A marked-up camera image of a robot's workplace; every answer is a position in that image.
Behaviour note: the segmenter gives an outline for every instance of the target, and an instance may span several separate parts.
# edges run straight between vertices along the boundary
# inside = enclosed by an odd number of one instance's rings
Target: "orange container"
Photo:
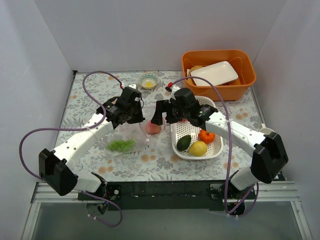
[[[188,51],[182,56],[182,72],[187,77],[187,69],[194,66],[209,66],[222,61],[228,61],[234,68],[239,78],[223,85],[216,86],[224,101],[239,100],[247,89],[255,83],[256,73],[249,56],[236,49],[230,50],[206,50]],[[197,86],[192,78],[184,80],[184,86],[190,89],[194,95],[205,96],[213,101],[220,101],[215,90],[211,86]]]

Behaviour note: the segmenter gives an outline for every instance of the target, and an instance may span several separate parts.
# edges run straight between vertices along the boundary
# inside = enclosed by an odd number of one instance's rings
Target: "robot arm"
[[[103,104],[105,120],[95,128],[103,110],[99,107],[92,118],[83,126],[85,131],[74,134],[52,151],[44,149],[39,154],[40,177],[59,195],[64,196],[72,190],[85,190],[98,197],[106,193],[106,181],[96,173],[74,174],[73,169],[81,157],[103,136],[112,132],[118,125],[141,123],[144,118],[141,106],[141,92],[135,84],[125,87],[120,97],[109,99]]]
[[[188,88],[173,86],[170,100],[156,102],[151,122],[161,125],[162,113],[166,113],[165,119],[169,124],[187,119],[193,126],[229,139],[230,121],[216,108],[207,104],[200,105]],[[231,121],[230,125],[233,143],[252,157],[252,163],[230,177],[229,188],[233,192],[240,192],[259,181],[271,183],[288,162],[280,135],[275,132],[265,135],[235,121]]]

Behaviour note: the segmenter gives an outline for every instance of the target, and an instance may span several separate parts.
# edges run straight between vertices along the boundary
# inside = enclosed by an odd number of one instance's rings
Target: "plastic bag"
[[[149,143],[149,137],[142,124],[119,125],[108,135],[105,151],[108,158],[123,154],[136,153],[144,150]]]

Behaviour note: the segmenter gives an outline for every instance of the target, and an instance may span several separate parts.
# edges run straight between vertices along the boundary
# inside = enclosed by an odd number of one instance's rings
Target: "yellow fruit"
[[[203,141],[196,141],[194,142],[191,147],[189,148],[189,153],[196,157],[201,157],[205,155],[207,152],[208,147]]]

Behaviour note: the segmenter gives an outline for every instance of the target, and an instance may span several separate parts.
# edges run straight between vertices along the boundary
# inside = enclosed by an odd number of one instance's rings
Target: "avocado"
[[[185,135],[179,139],[179,141],[176,143],[176,149],[178,151],[182,152],[184,150],[187,150],[191,143],[191,136]]]

